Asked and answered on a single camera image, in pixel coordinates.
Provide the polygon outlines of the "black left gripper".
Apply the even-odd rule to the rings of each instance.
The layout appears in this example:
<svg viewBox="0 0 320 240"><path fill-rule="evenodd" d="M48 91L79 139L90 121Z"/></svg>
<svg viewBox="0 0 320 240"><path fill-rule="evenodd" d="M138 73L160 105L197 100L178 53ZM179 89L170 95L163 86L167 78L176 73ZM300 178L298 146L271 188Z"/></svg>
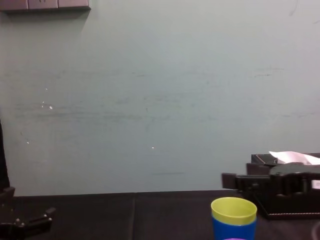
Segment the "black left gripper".
<svg viewBox="0 0 320 240"><path fill-rule="evenodd" d="M15 194L15 188L10 186L4 188L0 192L0 207L4 208L11 205ZM28 228L44 228L50 227L53 222L53 217L56 213L56 208L48 208L39 216L23 220L18 217L11 223L0 224L0 239L1 240L24 240Z"/></svg>

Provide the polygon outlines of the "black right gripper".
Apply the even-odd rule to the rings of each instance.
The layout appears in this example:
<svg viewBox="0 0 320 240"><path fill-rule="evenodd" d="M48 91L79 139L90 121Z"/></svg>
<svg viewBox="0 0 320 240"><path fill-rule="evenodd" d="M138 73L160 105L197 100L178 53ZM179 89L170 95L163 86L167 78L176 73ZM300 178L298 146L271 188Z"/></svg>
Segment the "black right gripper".
<svg viewBox="0 0 320 240"><path fill-rule="evenodd" d="M320 166L293 162L279 164L269 175L221 174L222 187L240 192L268 192L270 199L290 199L320 194Z"/></svg>

